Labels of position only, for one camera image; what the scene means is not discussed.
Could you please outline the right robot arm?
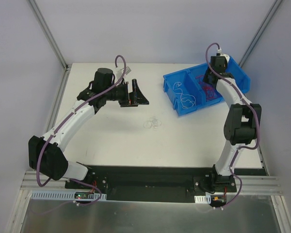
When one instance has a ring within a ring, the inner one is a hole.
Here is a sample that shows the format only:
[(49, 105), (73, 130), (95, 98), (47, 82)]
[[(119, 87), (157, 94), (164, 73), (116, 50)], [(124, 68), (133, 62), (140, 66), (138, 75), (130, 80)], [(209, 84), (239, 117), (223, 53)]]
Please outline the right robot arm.
[(203, 82), (211, 85), (225, 100), (229, 112), (224, 124), (226, 143), (219, 160), (212, 168), (209, 187), (222, 190), (233, 183), (234, 165), (242, 150), (258, 138), (261, 106), (253, 104), (238, 88), (233, 75), (226, 72), (229, 57), (217, 53), (210, 58)]

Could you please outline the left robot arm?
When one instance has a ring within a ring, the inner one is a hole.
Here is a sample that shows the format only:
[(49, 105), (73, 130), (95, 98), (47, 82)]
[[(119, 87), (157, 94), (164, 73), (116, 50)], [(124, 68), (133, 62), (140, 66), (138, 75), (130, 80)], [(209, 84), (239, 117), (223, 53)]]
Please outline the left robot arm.
[(128, 82), (115, 80), (111, 69), (99, 68), (93, 81), (79, 93), (73, 107), (51, 130), (42, 137), (33, 136), (29, 140), (29, 166), (37, 174), (44, 174), (55, 181), (61, 178), (76, 180), (83, 189), (89, 188), (93, 177), (88, 167), (70, 162), (64, 156), (69, 141), (81, 126), (93, 117), (107, 101), (116, 101), (120, 107), (148, 105), (136, 79), (132, 80), (132, 92)]

